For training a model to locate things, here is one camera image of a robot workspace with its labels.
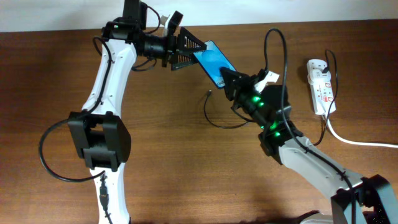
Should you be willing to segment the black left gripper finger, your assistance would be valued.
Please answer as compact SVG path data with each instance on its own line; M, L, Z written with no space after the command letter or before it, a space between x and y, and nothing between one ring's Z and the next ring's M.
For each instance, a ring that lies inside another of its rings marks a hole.
M171 71L194 65L197 62L193 54L174 54L170 59Z
M206 50L207 45L196 38L185 27L181 27L177 37L177 50L179 53L194 53Z

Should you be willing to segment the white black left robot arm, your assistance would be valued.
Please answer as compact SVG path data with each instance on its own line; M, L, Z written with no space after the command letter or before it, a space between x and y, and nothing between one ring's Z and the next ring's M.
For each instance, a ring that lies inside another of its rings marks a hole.
M193 65L193 53L206 45L186 28L176 11L162 36L146 31L148 5L125 1L121 17L101 30L101 63L95 84L80 112L70 113L68 127L78 157L95 182L100 223L130 223L124 192L124 168L132 139L121 119L127 80L139 56L160 60L172 70Z

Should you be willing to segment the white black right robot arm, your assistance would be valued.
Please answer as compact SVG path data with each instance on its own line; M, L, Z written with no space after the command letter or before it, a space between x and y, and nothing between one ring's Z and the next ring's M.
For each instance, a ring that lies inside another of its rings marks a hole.
M332 215L313 216L315 222L397 223L397 198L390 183L380 175L363 177L317 149L289 119L291 105L284 84L255 84L266 74L249 76L221 69L224 90L233 105L257 123L258 135L267 156L292 169L331 202Z

